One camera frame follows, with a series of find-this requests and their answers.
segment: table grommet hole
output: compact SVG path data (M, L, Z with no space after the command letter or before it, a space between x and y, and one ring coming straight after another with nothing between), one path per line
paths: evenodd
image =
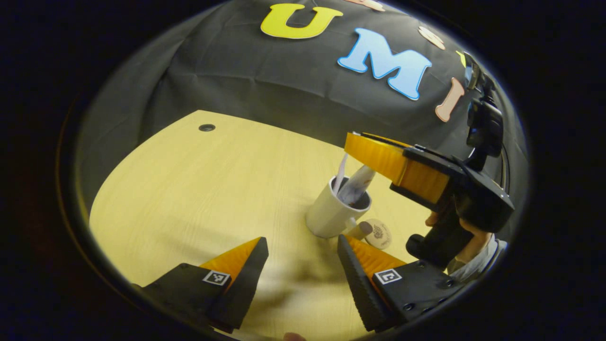
M202 132L209 132L209 131L213 131L215 129L215 125L214 124L203 124L201 126L198 127L198 129Z

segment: person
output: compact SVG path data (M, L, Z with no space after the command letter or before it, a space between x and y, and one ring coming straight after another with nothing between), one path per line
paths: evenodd
M431 212L425 225L432 227L438 222L439 215ZM486 270L490 269L497 258L507 248L507 242L495 238L494 233L485 232L473 226L463 218L459 218L461 227L473 234L473 238L450 261L446 270L450 277L463 283L477 279Z

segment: hand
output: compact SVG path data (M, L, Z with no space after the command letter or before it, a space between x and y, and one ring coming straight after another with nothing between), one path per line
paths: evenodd
M431 215L425 221L425 225L431 227L438 222L438 219L438 213L431 212ZM466 229L467 231L473 234L473 238L471 238L469 243L467 243L463 250L461 250L459 254L454 258L459 262L467 264L488 245L492 233L480 230L479 228L473 226L463 218L459 218L459 224L461 224L462 228Z
M286 333L286 334L284 334L283 341L306 341L306 340L305 340L305 337L302 337L301 335L299 335L297 333Z

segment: black cloth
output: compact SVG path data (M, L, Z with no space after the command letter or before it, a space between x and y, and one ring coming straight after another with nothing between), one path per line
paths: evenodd
M450 79L464 81L455 50L465 47L437 27L388 5L376 12L343 0L295 1L305 9L288 20L306 26L315 6L344 13L310 39L268 36L261 22L276 1L232 0L167 30L135 53L107 80L82 121L76 150L76 191L90 211L110 172L132 150L161 129L198 109L233 115L343 146L346 133L369 132L446 155L467 157L467 106L478 92L457 103L448 122L435 114L450 90ZM441 50L418 32L428 27L444 41ZM389 88L387 78L370 70L357 73L337 64L363 27L385 36L392 53L415 50L432 66L412 101ZM502 183L516 206L497 234L509 240L527 196L529 166L524 133L515 108L497 84L496 104L504 114L506 158L489 158L485 167Z

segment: light wood tabletop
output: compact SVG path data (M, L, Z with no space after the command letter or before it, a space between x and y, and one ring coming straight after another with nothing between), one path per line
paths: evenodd
M204 132L203 124L216 128ZM343 148L267 124L196 111L128 155L99 190L90 229L131 283L146 286L180 263L200 265L242 243L267 238L269 258L239 339L348 340L369 334L336 254L305 213L334 176ZM362 164L349 157L347 176ZM411 234L425 235L429 211L375 176L372 206L393 241L384 251L405 261Z

